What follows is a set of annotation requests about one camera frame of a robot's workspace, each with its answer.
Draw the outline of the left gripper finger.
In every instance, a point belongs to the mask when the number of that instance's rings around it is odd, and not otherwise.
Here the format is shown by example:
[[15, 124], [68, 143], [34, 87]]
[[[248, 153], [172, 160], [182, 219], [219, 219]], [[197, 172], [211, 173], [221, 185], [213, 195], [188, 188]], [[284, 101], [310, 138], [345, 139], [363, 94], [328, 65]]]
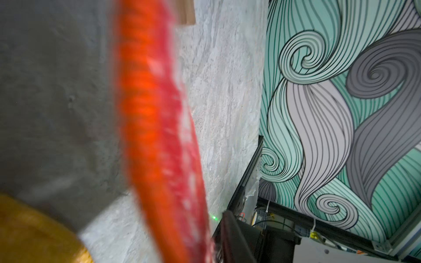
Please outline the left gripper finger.
[[223, 213], [221, 220], [221, 248], [224, 263], [255, 263], [256, 260], [237, 224], [233, 213]]

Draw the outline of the wooden clothes rack frame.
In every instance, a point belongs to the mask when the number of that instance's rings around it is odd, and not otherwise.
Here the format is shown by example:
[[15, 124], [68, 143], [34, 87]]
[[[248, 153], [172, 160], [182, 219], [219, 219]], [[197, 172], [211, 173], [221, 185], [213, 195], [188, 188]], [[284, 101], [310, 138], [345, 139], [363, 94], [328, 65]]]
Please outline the wooden clothes rack frame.
[[196, 24], [194, 0], [175, 0], [174, 5], [180, 25], [190, 26]]

